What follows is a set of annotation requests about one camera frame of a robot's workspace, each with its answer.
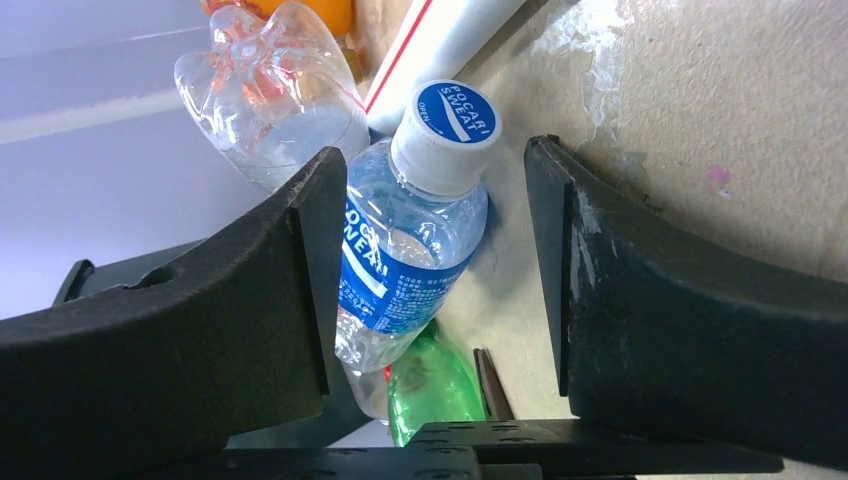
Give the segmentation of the Pocari Sweat bottle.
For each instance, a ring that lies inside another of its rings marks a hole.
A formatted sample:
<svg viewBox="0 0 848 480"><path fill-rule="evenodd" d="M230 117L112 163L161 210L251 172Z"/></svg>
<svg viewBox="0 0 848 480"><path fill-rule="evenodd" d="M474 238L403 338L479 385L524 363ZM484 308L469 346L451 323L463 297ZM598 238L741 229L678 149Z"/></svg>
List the Pocari Sweat bottle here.
<svg viewBox="0 0 848 480"><path fill-rule="evenodd" d="M397 360L470 263L502 127L478 90L434 80L415 90L392 136L349 163L335 338L349 370Z"/></svg>

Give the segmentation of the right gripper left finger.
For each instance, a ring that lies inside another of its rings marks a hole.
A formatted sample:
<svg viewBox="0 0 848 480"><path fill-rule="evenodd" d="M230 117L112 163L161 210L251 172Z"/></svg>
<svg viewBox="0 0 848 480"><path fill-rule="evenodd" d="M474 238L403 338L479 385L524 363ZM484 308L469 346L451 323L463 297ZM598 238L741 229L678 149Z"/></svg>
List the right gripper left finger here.
<svg viewBox="0 0 848 480"><path fill-rule="evenodd" d="M132 286L1 323L1 475L101 479L321 413L346 165L325 148Z"/></svg>

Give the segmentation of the green plastic bottle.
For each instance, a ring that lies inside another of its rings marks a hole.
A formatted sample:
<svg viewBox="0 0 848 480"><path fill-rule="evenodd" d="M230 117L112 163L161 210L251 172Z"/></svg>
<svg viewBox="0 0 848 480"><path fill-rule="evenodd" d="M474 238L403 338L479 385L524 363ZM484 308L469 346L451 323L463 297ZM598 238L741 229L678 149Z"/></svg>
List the green plastic bottle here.
<svg viewBox="0 0 848 480"><path fill-rule="evenodd" d="M458 347L431 321L388 367L389 431L406 446L428 423L484 421L478 379Z"/></svg>

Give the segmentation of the red label bottle red cap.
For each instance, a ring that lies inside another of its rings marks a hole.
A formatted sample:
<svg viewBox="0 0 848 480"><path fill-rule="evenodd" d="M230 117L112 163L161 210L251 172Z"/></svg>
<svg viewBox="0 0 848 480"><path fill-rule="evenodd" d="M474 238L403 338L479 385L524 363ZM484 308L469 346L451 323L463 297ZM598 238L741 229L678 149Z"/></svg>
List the red label bottle red cap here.
<svg viewBox="0 0 848 480"><path fill-rule="evenodd" d="M181 56L174 81L206 139L268 194L324 147L346 160L370 144L353 73L309 6L286 1L263 20L224 6L209 20L211 47Z"/></svg>

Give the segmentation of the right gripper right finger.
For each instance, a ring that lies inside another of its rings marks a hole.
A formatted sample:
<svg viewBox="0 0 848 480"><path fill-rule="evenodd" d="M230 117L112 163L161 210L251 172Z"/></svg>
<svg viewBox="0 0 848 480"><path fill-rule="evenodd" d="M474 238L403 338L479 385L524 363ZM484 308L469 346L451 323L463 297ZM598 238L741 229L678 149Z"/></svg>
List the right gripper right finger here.
<svg viewBox="0 0 848 480"><path fill-rule="evenodd" d="M847 467L847 287L725 249L524 151L559 392L578 417Z"/></svg>

